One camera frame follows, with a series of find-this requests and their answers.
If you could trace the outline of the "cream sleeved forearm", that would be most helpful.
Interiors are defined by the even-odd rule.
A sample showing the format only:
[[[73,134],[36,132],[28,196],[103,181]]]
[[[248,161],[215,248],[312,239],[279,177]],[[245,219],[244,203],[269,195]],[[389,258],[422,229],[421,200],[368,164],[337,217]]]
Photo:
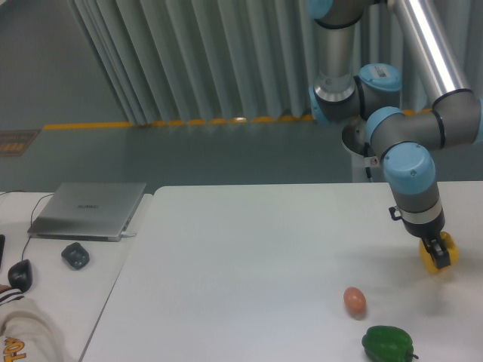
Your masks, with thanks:
[[[1,285],[1,360],[63,361],[57,331],[35,303]]]

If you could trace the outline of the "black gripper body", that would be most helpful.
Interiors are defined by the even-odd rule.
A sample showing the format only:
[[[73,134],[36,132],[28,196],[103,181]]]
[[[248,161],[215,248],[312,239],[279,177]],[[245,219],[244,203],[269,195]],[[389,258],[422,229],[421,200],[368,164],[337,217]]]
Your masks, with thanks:
[[[404,226],[408,233],[414,237],[434,239],[445,226],[445,216],[439,215],[431,222],[423,224],[415,224],[405,220]]]

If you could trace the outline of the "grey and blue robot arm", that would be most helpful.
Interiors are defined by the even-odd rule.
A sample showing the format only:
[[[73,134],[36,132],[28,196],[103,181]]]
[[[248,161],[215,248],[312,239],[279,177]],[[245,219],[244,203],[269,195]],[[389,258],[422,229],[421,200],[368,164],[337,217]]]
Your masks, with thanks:
[[[385,63],[352,72],[355,25],[369,1],[310,1],[309,15],[321,32],[318,76],[309,88],[319,122],[356,117],[362,154],[381,164],[395,200],[389,212],[420,241],[431,272],[453,265],[458,250],[444,231],[445,214],[435,178],[434,149],[482,140],[482,101],[475,97],[431,1],[388,1],[401,27],[431,102],[428,112],[400,108],[401,76]]]

